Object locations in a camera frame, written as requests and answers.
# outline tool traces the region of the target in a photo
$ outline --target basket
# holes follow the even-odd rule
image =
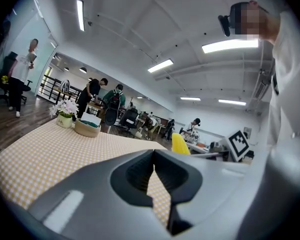
[[[77,134],[80,134],[82,136],[95,138],[100,133],[100,130],[101,130],[100,125],[98,127],[92,127],[88,124],[85,124],[85,123],[81,122],[79,119],[77,119],[75,121],[74,131]]]

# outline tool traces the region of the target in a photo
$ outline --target flower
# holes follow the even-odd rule
[[[53,105],[49,108],[51,117],[54,116],[57,112],[61,113],[63,116],[77,117],[78,104],[76,104],[73,100],[60,100],[56,105]]]

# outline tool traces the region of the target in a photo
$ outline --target office chair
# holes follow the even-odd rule
[[[128,135],[130,134],[133,135],[133,138],[135,138],[135,135],[130,132],[130,129],[137,128],[137,126],[135,125],[137,116],[138,116],[138,110],[136,110],[135,108],[132,108],[126,112],[123,122],[121,124],[122,127],[127,127],[125,131],[121,132],[121,133],[126,132],[126,137],[128,137]]]

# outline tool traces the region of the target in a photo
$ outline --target white card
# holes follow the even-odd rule
[[[98,125],[100,125],[101,118],[96,117],[93,114],[88,114],[86,112],[83,112],[83,115],[81,117],[81,121],[88,121],[88,122],[94,123],[98,126]]]

